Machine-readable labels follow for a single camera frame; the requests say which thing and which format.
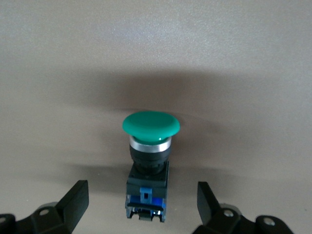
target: chrome ring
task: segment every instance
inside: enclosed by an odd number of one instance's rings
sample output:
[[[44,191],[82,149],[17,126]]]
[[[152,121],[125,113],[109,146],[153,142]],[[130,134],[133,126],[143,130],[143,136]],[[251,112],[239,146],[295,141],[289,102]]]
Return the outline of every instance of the chrome ring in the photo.
[[[159,153],[163,152],[171,146],[171,137],[168,137],[165,141],[161,142],[158,145],[147,145],[146,143],[140,142],[138,139],[130,136],[130,145],[135,150],[144,153]]]

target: white surface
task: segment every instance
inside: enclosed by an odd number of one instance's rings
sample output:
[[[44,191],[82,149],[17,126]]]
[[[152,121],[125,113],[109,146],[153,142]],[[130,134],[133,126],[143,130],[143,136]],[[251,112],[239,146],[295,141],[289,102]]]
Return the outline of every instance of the white surface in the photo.
[[[250,220],[312,233],[312,2],[2,1],[0,213],[24,218],[88,179],[75,234],[179,233],[196,183]],[[164,224],[125,216],[121,123],[160,110],[173,139]]]

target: screw hole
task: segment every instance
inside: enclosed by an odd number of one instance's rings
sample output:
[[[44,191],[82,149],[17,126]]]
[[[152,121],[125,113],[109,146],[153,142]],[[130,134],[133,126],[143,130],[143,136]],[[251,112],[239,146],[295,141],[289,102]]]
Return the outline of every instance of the screw hole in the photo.
[[[271,218],[266,217],[266,218],[263,219],[263,221],[264,221],[264,223],[265,223],[266,225],[275,226],[275,222],[274,222],[274,220],[271,219]]]
[[[230,210],[225,210],[225,211],[224,211],[224,215],[225,215],[226,217],[233,217],[233,216],[234,216],[233,212],[230,211]]]
[[[39,215],[43,216],[43,215],[46,215],[47,213],[49,213],[49,210],[44,209],[44,210],[40,211]]]

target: green button cap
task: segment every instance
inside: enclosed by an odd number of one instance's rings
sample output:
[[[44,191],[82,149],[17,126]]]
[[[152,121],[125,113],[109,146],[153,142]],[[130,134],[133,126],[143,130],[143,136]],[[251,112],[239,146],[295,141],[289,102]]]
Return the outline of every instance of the green button cap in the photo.
[[[180,123],[175,117],[164,112],[142,111],[126,117],[122,128],[141,141],[159,143],[175,135],[180,130]]]

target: blue contact element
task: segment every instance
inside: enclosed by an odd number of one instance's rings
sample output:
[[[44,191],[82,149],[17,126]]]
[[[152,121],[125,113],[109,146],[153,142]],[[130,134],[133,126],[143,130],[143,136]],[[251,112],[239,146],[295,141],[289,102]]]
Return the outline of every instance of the blue contact element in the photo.
[[[152,203],[152,188],[140,188],[141,193],[141,203],[143,204],[151,204]]]
[[[141,203],[141,197],[140,196],[131,195],[130,202],[140,204]],[[160,198],[160,197],[152,197],[151,205],[160,206],[162,208],[166,207],[166,203],[163,203],[163,199]]]

